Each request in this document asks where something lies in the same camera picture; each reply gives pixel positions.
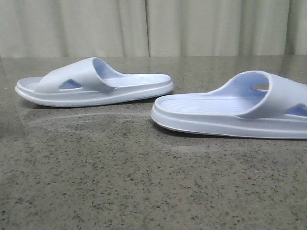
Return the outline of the beige curtain backdrop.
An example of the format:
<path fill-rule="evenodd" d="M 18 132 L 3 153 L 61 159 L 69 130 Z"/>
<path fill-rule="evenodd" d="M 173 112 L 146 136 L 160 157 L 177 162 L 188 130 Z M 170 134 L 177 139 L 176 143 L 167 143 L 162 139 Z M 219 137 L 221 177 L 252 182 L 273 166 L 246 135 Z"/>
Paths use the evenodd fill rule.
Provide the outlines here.
<path fill-rule="evenodd" d="M 304 0 L 3 0 L 2 57 L 304 55 Z"/>

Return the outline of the light blue slipper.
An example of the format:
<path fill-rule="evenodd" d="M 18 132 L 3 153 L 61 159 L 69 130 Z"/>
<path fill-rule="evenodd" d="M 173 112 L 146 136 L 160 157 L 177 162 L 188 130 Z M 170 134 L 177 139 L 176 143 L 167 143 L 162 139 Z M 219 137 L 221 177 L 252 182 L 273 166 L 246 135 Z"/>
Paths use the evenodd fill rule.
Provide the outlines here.
<path fill-rule="evenodd" d="M 151 117 L 180 132 L 305 139 L 307 87 L 264 71 L 246 71 L 208 93 L 159 97 Z"/>
<path fill-rule="evenodd" d="M 117 104 L 165 95 L 172 89 L 172 79 L 166 74 L 123 74 L 97 57 L 43 77 L 21 79 L 15 86 L 26 100 L 52 107 Z"/>

